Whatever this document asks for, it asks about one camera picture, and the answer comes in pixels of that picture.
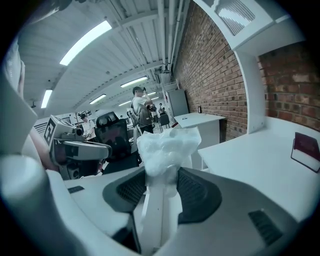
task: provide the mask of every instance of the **person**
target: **person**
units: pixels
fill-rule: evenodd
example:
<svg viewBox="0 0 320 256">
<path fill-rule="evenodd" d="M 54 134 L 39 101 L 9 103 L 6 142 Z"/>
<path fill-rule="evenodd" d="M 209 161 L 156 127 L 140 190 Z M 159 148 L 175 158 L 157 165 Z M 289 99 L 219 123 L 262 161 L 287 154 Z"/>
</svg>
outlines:
<svg viewBox="0 0 320 256">
<path fill-rule="evenodd" d="M 142 90 L 139 86 L 133 88 L 132 93 L 134 98 L 131 103 L 131 107 L 136 116 L 138 116 L 138 125 L 142 133 L 149 132 L 151 134 L 154 133 L 152 128 L 152 120 L 149 115 L 149 111 L 147 110 L 147 105 L 152 104 L 152 100 L 146 93 L 146 91 Z"/>
<path fill-rule="evenodd" d="M 159 109 L 159 114 L 160 114 L 160 116 L 166 114 L 166 111 L 165 111 L 165 108 L 164 108 L 164 107 Z"/>
<path fill-rule="evenodd" d="M 151 111 L 152 111 L 152 117 L 153 117 L 154 122 L 158 123 L 159 120 L 158 120 L 157 108 L 156 108 L 155 104 L 152 105 Z"/>
<path fill-rule="evenodd" d="M 97 142 L 96 133 L 95 133 L 95 123 L 92 120 L 89 120 L 86 114 L 81 114 L 81 119 L 83 121 L 83 133 L 87 136 L 87 141 Z"/>
</svg>

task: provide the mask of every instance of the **fluorescent light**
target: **fluorescent light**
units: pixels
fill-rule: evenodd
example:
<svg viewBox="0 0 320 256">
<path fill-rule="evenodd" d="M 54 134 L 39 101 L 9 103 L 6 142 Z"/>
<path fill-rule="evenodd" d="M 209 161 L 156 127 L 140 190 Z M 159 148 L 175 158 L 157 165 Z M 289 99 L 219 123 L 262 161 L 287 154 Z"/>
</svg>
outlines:
<svg viewBox="0 0 320 256">
<path fill-rule="evenodd" d="M 127 82 L 127 83 L 121 85 L 121 87 L 124 88 L 124 87 L 133 85 L 133 84 L 135 84 L 135 83 L 138 83 L 138 82 L 141 82 L 141 81 L 144 81 L 144 80 L 147 80 L 147 79 L 148 79 L 148 77 L 147 77 L 147 76 L 144 76 L 144 77 L 138 78 L 138 79 L 136 79 L 136 80 L 133 80 L 133 81 L 131 81 L 131 82 Z"/>
<path fill-rule="evenodd" d="M 156 92 L 154 91 L 154 92 L 150 92 L 150 93 L 148 93 L 148 96 L 149 95 L 154 95 L 154 94 L 156 94 Z"/>
<path fill-rule="evenodd" d="M 119 107 L 121 107 L 122 105 L 128 104 L 130 102 L 131 102 L 131 100 L 129 100 L 129 101 L 125 102 L 125 103 L 122 103 L 122 104 L 119 105 Z"/>
<path fill-rule="evenodd" d="M 48 101 L 49 101 L 49 98 L 50 98 L 50 95 L 52 94 L 52 90 L 46 90 L 45 91 L 45 94 L 44 94 L 44 97 L 43 97 L 43 100 L 42 100 L 42 104 L 41 104 L 41 108 L 42 109 L 45 109 L 47 107 L 47 104 L 48 104 Z"/>
<path fill-rule="evenodd" d="M 68 66 L 69 63 L 80 53 L 88 44 L 94 41 L 96 38 L 100 37 L 102 34 L 112 29 L 107 21 L 104 21 L 91 29 L 83 37 L 80 38 L 78 42 L 71 47 L 71 49 L 66 53 L 60 64 Z"/>
<path fill-rule="evenodd" d="M 98 98 L 94 99 L 93 101 L 90 102 L 90 104 L 95 104 L 96 102 L 100 101 L 102 98 L 106 97 L 105 94 L 102 94 Z"/>
</svg>

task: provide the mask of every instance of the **black chair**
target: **black chair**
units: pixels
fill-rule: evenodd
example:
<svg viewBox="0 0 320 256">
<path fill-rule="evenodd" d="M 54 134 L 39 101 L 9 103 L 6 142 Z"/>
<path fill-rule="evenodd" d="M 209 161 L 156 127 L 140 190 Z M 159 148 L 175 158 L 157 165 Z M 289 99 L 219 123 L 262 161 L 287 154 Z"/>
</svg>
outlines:
<svg viewBox="0 0 320 256">
<path fill-rule="evenodd" d="M 112 148 L 112 155 L 106 159 L 109 164 L 102 174 L 139 166 L 140 157 L 137 150 L 132 152 L 125 119 L 119 119 L 114 112 L 109 112 L 97 118 L 96 126 L 95 135 L 98 142 Z"/>
<path fill-rule="evenodd" d="M 168 125 L 168 127 L 170 128 L 169 116 L 167 114 L 161 114 L 159 120 L 160 120 L 160 130 L 161 130 L 161 132 L 164 131 L 162 129 L 162 126 L 165 126 L 165 128 L 167 128 L 167 125 Z"/>
</svg>

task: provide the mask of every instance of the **white desk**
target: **white desk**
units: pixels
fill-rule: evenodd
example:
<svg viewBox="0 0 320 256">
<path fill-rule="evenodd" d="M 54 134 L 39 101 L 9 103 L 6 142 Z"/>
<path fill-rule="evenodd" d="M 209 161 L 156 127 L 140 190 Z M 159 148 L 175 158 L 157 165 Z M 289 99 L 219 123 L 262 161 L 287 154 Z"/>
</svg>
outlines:
<svg viewBox="0 0 320 256">
<path fill-rule="evenodd" d="M 174 119 L 179 123 L 179 128 L 198 127 L 201 143 L 198 149 L 203 149 L 220 143 L 219 120 L 225 117 L 213 114 L 189 113 L 175 116 Z M 192 168 L 201 170 L 202 159 L 198 152 L 191 155 Z"/>
<path fill-rule="evenodd" d="M 264 128 L 198 152 L 210 173 L 253 186 L 301 221 L 312 214 L 319 200 L 320 174 L 290 158 L 294 131 L 318 143 L 320 133 L 268 118 L 276 129 Z"/>
</svg>

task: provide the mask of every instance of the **ceiling panel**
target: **ceiling panel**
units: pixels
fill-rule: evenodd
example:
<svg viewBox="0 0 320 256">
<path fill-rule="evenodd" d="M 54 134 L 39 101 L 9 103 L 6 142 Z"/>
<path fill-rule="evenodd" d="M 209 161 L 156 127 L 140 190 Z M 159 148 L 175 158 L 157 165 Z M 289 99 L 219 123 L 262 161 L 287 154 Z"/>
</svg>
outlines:
<svg viewBox="0 0 320 256">
<path fill-rule="evenodd" d="M 183 1 L 189 5 L 190 0 Z M 169 2 L 164 1 L 164 5 L 168 58 Z M 33 110 L 39 117 L 117 106 L 133 97 L 135 85 L 146 87 L 148 92 L 162 93 L 155 76 L 162 66 L 157 8 L 157 0 L 73 1 L 65 10 L 24 28 L 18 41 L 26 66 L 24 98 L 30 104 L 37 103 Z M 188 8 L 183 10 L 182 18 Z M 68 50 L 105 20 L 112 29 L 90 43 L 68 66 L 61 65 Z M 128 88 L 120 87 L 142 76 L 149 79 Z M 47 108 L 40 109 L 45 90 L 50 88 L 53 93 Z M 89 104 L 101 94 L 107 97 L 94 106 Z"/>
</svg>

